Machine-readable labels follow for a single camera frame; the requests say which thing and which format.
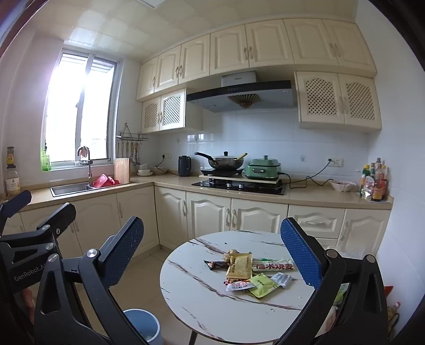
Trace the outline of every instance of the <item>sink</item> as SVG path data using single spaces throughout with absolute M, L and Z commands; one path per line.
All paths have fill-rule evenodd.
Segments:
M 52 192 L 52 195 L 54 197 L 67 195 L 67 194 L 73 194 L 73 193 L 79 193 L 79 192 L 85 192 L 85 191 L 93 190 L 93 189 L 95 188 L 89 185 L 87 182 L 67 184 L 65 186 L 50 187 L 50 191 Z

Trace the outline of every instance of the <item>black kettle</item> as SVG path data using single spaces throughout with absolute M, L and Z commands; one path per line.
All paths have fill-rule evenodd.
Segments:
M 192 159 L 189 156 L 180 156 L 178 159 L 178 175 L 189 176 L 192 168 Z

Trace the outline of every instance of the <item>round table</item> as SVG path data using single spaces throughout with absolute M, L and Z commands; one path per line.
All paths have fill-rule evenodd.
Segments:
M 162 266 L 160 286 L 171 311 L 192 330 L 190 345 L 197 334 L 230 344 L 273 342 L 314 291 L 298 270 L 286 272 L 293 278 L 286 289 L 279 287 L 261 299 L 244 291 L 226 291 L 226 270 L 211 271 L 204 260 L 222 261 L 230 249 L 252 252 L 254 258 L 290 257 L 279 234 L 261 231 L 217 232 L 175 249 Z

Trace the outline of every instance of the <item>tiled floor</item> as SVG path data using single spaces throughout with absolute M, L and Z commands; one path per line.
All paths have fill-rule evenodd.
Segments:
M 112 286 L 110 291 L 122 310 L 140 308 L 154 314 L 161 324 L 161 333 L 167 345 L 187 345 L 191 331 L 174 317 L 159 287 L 159 273 L 168 254 L 168 251 L 160 249 L 147 257 L 135 258 L 125 270 L 120 282 Z M 78 292 L 93 328 L 106 334 L 82 286 L 78 286 Z M 196 345 L 219 344 L 222 343 L 201 335 L 196 340 Z

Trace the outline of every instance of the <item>ceiling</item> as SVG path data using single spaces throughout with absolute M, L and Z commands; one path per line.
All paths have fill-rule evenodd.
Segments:
M 279 14 L 354 19 L 357 0 L 49 0 L 30 20 L 65 44 L 143 62 L 213 28 Z

